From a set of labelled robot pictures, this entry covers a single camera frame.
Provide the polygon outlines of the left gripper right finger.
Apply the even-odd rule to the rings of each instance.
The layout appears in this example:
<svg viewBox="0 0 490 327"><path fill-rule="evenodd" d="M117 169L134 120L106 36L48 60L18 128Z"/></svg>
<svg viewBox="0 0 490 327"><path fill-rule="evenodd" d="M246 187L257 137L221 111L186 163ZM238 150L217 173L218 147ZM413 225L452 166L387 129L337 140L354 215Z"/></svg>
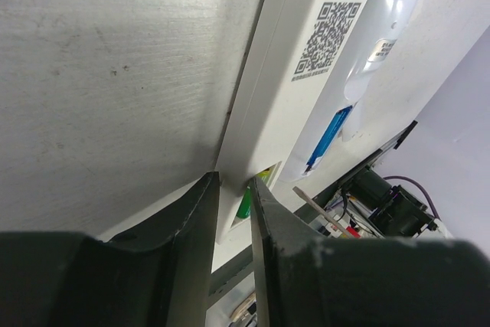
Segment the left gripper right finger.
<svg viewBox="0 0 490 327"><path fill-rule="evenodd" d="M460 240L335 239L250 181L261 326L487 326L489 261Z"/></svg>

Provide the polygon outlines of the slim white remote control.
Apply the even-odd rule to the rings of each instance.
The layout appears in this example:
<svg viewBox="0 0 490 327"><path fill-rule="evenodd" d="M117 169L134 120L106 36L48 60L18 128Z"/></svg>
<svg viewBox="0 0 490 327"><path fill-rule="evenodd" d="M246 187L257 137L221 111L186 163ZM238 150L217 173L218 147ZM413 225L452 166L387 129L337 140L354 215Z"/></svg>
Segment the slim white remote control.
<svg viewBox="0 0 490 327"><path fill-rule="evenodd" d="M217 158L217 242L252 177L275 185L366 1L263 0Z"/></svg>

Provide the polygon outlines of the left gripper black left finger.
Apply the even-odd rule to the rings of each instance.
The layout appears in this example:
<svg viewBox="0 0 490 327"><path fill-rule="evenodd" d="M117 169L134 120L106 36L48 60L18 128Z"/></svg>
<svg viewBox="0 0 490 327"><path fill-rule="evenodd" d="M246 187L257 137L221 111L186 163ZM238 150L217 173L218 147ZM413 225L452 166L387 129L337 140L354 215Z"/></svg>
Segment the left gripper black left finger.
<svg viewBox="0 0 490 327"><path fill-rule="evenodd" d="M108 241L78 232L1 235L3 326L203 326L220 179Z"/></svg>

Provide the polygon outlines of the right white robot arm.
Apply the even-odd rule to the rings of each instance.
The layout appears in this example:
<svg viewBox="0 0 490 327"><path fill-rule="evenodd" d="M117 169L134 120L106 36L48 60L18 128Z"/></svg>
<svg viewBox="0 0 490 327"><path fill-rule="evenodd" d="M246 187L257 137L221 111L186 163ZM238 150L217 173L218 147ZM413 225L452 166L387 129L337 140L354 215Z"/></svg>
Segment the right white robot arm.
<svg viewBox="0 0 490 327"><path fill-rule="evenodd" d="M365 166L345 175L315 198L337 222L318 217L318 230L335 238L453 239L428 193L422 194L424 200Z"/></svg>

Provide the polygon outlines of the blue batteries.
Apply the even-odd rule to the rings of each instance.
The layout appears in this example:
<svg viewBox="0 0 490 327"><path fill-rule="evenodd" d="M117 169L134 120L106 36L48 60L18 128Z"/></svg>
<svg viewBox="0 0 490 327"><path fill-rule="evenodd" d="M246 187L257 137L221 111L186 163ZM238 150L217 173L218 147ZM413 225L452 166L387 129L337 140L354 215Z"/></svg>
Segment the blue batteries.
<svg viewBox="0 0 490 327"><path fill-rule="evenodd" d="M306 169L305 172L310 172L313 170L321 158L325 155L327 149L330 147L336 136L338 135L338 132L341 130L343 127L345 120L348 118L350 112L352 111L353 106L347 106L341 110L339 110L334 117L332 118L332 121L329 123L328 127L326 128L324 134L318 141L317 146L315 147L312 155L310 156L309 160L306 163Z"/></svg>

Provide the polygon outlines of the wide white remote with display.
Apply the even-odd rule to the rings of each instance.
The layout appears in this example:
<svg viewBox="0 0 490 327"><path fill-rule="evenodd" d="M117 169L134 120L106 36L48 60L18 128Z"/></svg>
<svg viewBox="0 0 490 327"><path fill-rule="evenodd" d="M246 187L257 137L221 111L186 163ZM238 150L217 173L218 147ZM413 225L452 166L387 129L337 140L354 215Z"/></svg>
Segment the wide white remote with display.
<svg viewBox="0 0 490 327"><path fill-rule="evenodd" d="M301 180L318 168L325 155L313 170L305 172L306 163L332 118L347 106L353 106L353 109L334 141L341 138L347 142L354 137L361 125L363 95L408 25L416 4L417 0L367 0L283 166L280 181Z"/></svg>

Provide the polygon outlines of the green batteries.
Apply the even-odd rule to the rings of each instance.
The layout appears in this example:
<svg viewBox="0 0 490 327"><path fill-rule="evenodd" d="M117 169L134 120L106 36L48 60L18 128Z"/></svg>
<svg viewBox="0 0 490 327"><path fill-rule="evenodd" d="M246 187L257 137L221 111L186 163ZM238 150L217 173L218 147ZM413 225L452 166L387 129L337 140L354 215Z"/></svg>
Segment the green batteries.
<svg viewBox="0 0 490 327"><path fill-rule="evenodd" d="M247 186L246 191L242 197L240 206L236 213L236 218L239 220L245 220L250 216L251 211L251 190L250 187Z"/></svg>

